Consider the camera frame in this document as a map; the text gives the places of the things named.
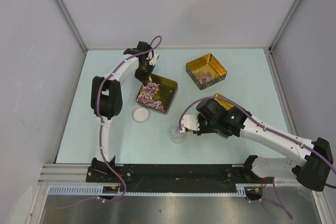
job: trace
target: white wall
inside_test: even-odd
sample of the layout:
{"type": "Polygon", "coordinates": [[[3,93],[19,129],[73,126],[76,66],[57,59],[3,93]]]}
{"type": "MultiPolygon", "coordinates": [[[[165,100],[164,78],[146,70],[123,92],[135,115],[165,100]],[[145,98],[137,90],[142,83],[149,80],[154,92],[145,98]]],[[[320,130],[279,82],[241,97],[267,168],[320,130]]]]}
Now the white wall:
{"type": "Polygon", "coordinates": [[[0,223],[60,138],[84,55],[53,0],[0,0],[0,223]]]}
{"type": "Polygon", "coordinates": [[[336,159],[336,0],[303,0],[275,58],[300,135],[328,140],[336,159]]]}
{"type": "Polygon", "coordinates": [[[89,49],[267,47],[293,0],[64,0],[89,49]]]}

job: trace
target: white lid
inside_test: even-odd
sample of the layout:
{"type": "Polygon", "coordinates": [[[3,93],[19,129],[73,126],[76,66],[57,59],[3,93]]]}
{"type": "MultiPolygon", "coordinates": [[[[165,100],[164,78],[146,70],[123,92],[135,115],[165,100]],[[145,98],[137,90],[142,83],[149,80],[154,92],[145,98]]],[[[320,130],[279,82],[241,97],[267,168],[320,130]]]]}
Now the white lid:
{"type": "Polygon", "coordinates": [[[139,108],[133,113],[133,118],[138,123],[143,123],[149,118],[149,110],[145,108],[139,108]]]}

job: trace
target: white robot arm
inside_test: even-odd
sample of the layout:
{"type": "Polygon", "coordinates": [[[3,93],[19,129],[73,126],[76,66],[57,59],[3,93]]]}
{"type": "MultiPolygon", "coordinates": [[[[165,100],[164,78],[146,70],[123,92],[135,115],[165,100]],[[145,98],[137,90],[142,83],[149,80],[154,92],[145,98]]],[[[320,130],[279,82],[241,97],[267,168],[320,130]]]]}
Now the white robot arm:
{"type": "Polygon", "coordinates": [[[219,104],[216,99],[201,101],[196,108],[199,114],[184,115],[181,118],[180,131],[193,132],[197,135],[217,133],[225,138],[235,135],[256,141],[286,158],[249,156],[244,163],[244,169],[260,178],[291,178],[311,190],[324,189],[330,167],[314,153],[321,154],[332,164],[333,158],[328,141],[322,138],[312,141],[294,136],[266,124],[244,109],[242,112],[241,107],[226,105],[219,104]]]}
{"type": "Polygon", "coordinates": [[[110,76],[105,81],[102,89],[103,92],[108,90],[109,94],[101,93],[100,96],[99,107],[102,120],[97,115],[98,134],[102,134],[102,136],[98,135],[98,138],[101,139],[101,143],[99,143],[95,155],[95,159],[98,162],[104,162],[101,155],[101,148],[103,149],[104,157],[107,162],[110,162],[115,157],[113,140],[110,140],[110,126],[122,108],[122,84],[131,74],[134,74],[135,77],[143,84],[147,84],[149,76],[155,67],[157,59],[159,58],[159,54],[156,54],[153,51],[139,57],[132,57],[132,55],[139,54],[140,52],[150,49],[151,46],[149,44],[139,42],[137,48],[127,49],[124,52],[121,61],[116,68],[105,74],[104,77],[95,77],[92,81],[91,107],[97,115],[97,96],[99,86],[104,79],[107,79],[110,76]]]}

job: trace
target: purple cable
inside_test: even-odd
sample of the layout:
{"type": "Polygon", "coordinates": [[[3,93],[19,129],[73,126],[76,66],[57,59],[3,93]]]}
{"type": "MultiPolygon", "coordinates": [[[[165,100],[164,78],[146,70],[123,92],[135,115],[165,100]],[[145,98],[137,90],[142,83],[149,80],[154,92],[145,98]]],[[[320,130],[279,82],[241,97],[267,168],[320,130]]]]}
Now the purple cable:
{"type": "Polygon", "coordinates": [[[294,217],[292,216],[292,214],[290,212],[286,211],[281,204],[277,203],[276,201],[274,201],[272,199],[250,200],[248,197],[246,197],[246,199],[248,200],[248,202],[251,202],[251,203],[258,203],[258,202],[269,202],[269,203],[272,203],[272,204],[274,204],[274,205],[276,205],[278,207],[281,207],[285,211],[285,213],[287,214],[287,216],[288,216],[289,219],[291,219],[291,220],[294,219],[294,217]]]}
{"type": "Polygon", "coordinates": [[[288,215],[289,219],[292,220],[292,219],[293,219],[292,214],[288,211],[288,209],[287,209],[287,208],[285,207],[285,205],[283,204],[283,202],[282,202],[282,200],[281,200],[281,198],[280,198],[280,196],[279,196],[278,190],[277,190],[277,188],[275,187],[275,179],[274,179],[274,178],[273,178],[272,184],[273,184],[273,190],[274,190],[274,192],[275,192],[275,195],[276,195],[277,198],[278,198],[278,201],[280,202],[281,207],[283,208],[283,210],[285,211],[285,213],[288,215]]]}
{"type": "MultiPolygon", "coordinates": [[[[258,121],[256,121],[254,118],[252,118],[251,115],[249,115],[249,113],[247,113],[240,105],[238,105],[237,103],[231,101],[230,99],[227,99],[227,98],[223,98],[223,97],[204,97],[204,98],[200,98],[196,101],[194,101],[193,103],[191,103],[182,113],[181,117],[180,117],[180,120],[179,120],[179,129],[182,129],[182,118],[183,116],[186,114],[186,112],[193,106],[195,105],[196,103],[198,102],[201,102],[201,101],[204,101],[204,100],[209,100],[209,99],[218,99],[218,100],[222,100],[222,101],[225,101],[225,102],[229,102],[231,103],[232,105],[234,105],[235,107],[237,107],[244,115],[246,115],[252,122],[254,122],[258,127],[261,127],[264,131],[269,131],[273,134],[276,134],[278,136],[281,136],[297,145],[300,145],[301,146],[301,142],[300,141],[297,141],[295,140],[294,138],[291,138],[289,136],[286,136],[284,134],[282,134],[281,132],[278,132],[278,131],[275,131],[273,129],[270,129],[270,128],[267,128],[266,126],[260,124],[258,121]]],[[[302,144],[303,148],[305,148],[306,150],[309,150],[311,153],[314,153],[316,156],[318,156],[320,159],[322,159],[322,161],[324,161],[329,167],[330,169],[334,172],[334,174],[336,174],[336,168],[325,158],[323,157],[320,153],[318,153],[317,151],[313,150],[312,148],[306,146],[305,144],[302,144]]],[[[330,188],[336,188],[336,186],[333,186],[333,185],[329,185],[329,184],[326,184],[326,186],[330,187],[330,188]]]]}
{"type": "Polygon", "coordinates": [[[61,210],[63,210],[63,209],[68,209],[68,208],[70,208],[70,207],[74,207],[75,205],[78,205],[78,204],[80,204],[80,203],[82,203],[82,202],[84,202],[84,201],[92,200],[92,199],[97,199],[97,197],[88,197],[88,198],[82,199],[82,200],[80,200],[80,201],[78,201],[78,202],[75,202],[75,203],[73,203],[73,204],[70,204],[70,205],[68,205],[68,206],[64,206],[64,207],[58,207],[58,206],[55,206],[55,205],[53,204],[53,201],[52,201],[51,199],[49,200],[49,203],[52,205],[52,207],[54,207],[54,208],[56,208],[56,209],[61,209],[61,210]]]}
{"type": "Polygon", "coordinates": [[[281,207],[285,213],[287,214],[288,218],[293,220],[293,215],[288,211],[288,209],[285,207],[285,205],[283,204],[279,194],[278,194],[278,191],[277,191],[277,188],[275,187],[275,182],[274,182],[274,178],[273,178],[273,189],[274,189],[274,192],[275,192],[275,195],[277,196],[278,198],[278,201],[280,203],[277,203],[276,201],[272,200],[272,199],[260,199],[260,200],[250,200],[247,196],[246,196],[246,199],[248,200],[248,202],[252,202],[252,203],[257,203],[257,202],[269,202],[269,203],[272,203],[278,207],[281,207]]]}

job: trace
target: purple hose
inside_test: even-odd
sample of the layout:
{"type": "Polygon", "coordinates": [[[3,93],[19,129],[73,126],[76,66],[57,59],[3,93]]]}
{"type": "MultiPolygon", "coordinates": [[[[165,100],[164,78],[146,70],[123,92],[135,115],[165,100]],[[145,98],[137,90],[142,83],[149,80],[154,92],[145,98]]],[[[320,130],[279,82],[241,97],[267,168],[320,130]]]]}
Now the purple hose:
{"type": "Polygon", "coordinates": [[[273,178],[272,184],[273,184],[273,190],[274,190],[274,192],[275,192],[275,195],[276,195],[277,198],[278,198],[278,201],[280,202],[281,207],[283,208],[283,210],[285,211],[285,213],[288,215],[289,219],[292,220],[292,219],[293,219],[292,214],[288,211],[288,209],[287,209],[287,208],[285,207],[285,205],[283,204],[283,202],[282,202],[282,200],[281,200],[281,198],[280,198],[280,196],[279,196],[278,190],[277,190],[277,188],[275,187],[275,179],[274,179],[274,178],[273,178]]]}
{"type": "Polygon", "coordinates": [[[280,203],[277,203],[276,201],[272,200],[272,199],[260,199],[260,200],[250,200],[247,196],[246,196],[246,199],[249,201],[249,202],[252,202],[252,203],[257,203],[257,202],[269,202],[269,203],[272,203],[278,207],[281,207],[285,213],[287,214],[288,218],[293,220],[293,215],[288,211],[288,209],[285,207],[285,205],[283,204],[279,194],[278,194],[278,191],[277,191],[277,188],[275,187],[275,182],[274,182],[274,178],[273,178],[273,189],[274,189],[274,192],[275,192],[275,195],[277,196],[278,198],[278,201],[280,203]]]}
{"type": "MultiPolygon", "coordinates": [[[[194,101],[192,104],[190,104],[182,113],[181,117],[180,117],[180,120],[179,120],[179,129],[182,129],[182,118],[183,116],[186,114],[186,112],[193,106],[195,105],[196,103],[198,102],[201,102],[201,101],[204,101],[204,100],[209,100],[209,99],[218,99],[218,100],[222,100],[222,101],[225,101],[225,102],[229,102],[231,103],[232,105],[234,105],[235,107],[237,107],[244,115],[246,115],[252,122],[254,122],[257,126],[261,127],[264,131],[269,131],[273,134],[276,134],[278,136],[281,136],[297,145],[300,145],[301,146],[301,142],[300,141],[297,141],[295,140],[294,138],[291,138],[289,136],[286,136],[284,134],[282,134],[281,132],[278,132],[278,131],[275,131],[273,129],[270,129],[270,128],[267,128],[266,126],[260,124],[258,121],[256,121],[254,118],[252,118],[251,115],[249,115],[249,113],[247,113],[240,105],[238,105],[237,103],[231,101],[230,99],[227,99],[227,98],[223,98],[223,97],[204,97],[204,98],[200,98],[196,101],[194,101]]],[[[311,153],[314,153],[316,156],[318,156],[320,159],[322,159],[322,161],[324,161],[329,167],[330,169],[334,172],[334,174],[336,174],[336,168],[331,164],[329,163],[329,161],[323,157],[320,153],[318,153],[317,151],[313,150],[312,148],[306,146],[305,144],[302,144],[302,147],[305,148],[306,150],[309,150],[311,153]]],[[[332,186],[332,185],[329,185],[329,184],[326,184],[326,186],[330,187],[330,188],[336,188],[336,186],[332,186]]]]}
{"type": "Polygon", "coordinates": [[[92,199],[97,199],[97,197],[88,197],[88,198],[84,198],[78,202],[75,202],[73,204],[70,204],[70,205],[67,205],[67,206],[64,206],[64,207],[58,207],[58,206],[55,206],[52,202],[52,200],[50,199],[49,200],[49,203],[52,205],[52,207],[56,208],[56,209],[61,209],[61,210],[64,210],[64,209],[68,209],[68,208],[71,208],[71,207],[74,207],[75,205],[78,205],[84,201],[87,201],[87,200],[92,200],[92,199]]]}

